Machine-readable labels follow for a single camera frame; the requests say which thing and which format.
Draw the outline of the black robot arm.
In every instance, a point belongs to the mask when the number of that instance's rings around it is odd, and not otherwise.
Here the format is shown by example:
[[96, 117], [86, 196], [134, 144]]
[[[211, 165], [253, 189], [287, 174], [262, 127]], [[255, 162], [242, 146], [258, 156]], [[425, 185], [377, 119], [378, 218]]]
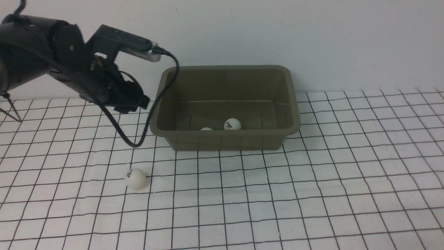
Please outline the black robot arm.
[[119, 52], [148, 60], [153, 43], [106, 25], [85, 42], [79, 27], [58, 19], [9, 15], [1, 23], [1, 95], [49, 75], [93, 104], [127, 114], [149, 98], [115, 64]]

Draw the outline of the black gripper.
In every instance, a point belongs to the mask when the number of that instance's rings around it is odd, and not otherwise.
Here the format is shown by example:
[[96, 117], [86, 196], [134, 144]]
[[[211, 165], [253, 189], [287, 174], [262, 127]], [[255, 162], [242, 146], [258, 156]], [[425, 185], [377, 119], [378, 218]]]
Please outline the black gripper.
[[105, 107], [112, 107], [118, 113], [128, 114], [148, 107], [150, 99], [139, 82], [103, 57], [97, 57], [88, 70], [76, 72], [75, 76]]

